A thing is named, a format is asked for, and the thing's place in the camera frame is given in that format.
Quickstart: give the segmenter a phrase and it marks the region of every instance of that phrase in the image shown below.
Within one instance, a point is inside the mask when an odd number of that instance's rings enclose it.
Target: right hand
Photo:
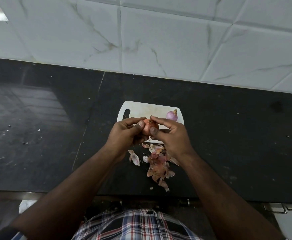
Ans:
[[[164,125],[169,129],[156,129],[152,127],[150,133],[152,134],[152,140],[159,140],[164,142],[166,151],[177,160],[185,154],[194,153],[186,128],[183,124],[180,124],[173,120],[157,118],[155,116],[150,117],[151,120],[156,121],[160,125]]]

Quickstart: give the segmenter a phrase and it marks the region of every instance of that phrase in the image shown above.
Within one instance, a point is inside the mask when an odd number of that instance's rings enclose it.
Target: cutting board handle hole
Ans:
[[[123,115],[123,120],[129,118],[130,109],[126,109]]]

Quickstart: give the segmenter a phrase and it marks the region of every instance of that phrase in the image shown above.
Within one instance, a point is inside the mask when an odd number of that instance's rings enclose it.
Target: peeled onion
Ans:
[[[145,136],[151,136],[151,133],[150,133],[150,129],[151,127],[155,127],[157,129],[159,129],[159,125],[157,122],[151,120],[151,119],[145,119],[144,120],[145,122],[145,127],[144,129],[141,131],[141,133]]]
[[[166,119],[173,120],[173,121],[177,121],[177,119],[178,119],[177,109],[175,109],[174,111],[169,111],[166,114]]]

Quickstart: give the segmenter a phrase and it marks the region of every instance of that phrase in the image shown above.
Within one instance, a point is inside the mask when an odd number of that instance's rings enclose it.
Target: backsplash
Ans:
[[[0,0],[0,58],[292,93],[292,0]]]

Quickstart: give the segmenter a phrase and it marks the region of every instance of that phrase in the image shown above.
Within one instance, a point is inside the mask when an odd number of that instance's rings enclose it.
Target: red onion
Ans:
[[[169,111],[166,114],[166,119],[173,120],[173,121],[177,121],[177,119],[178,119],[177,109],[175,109],[174,111]]]

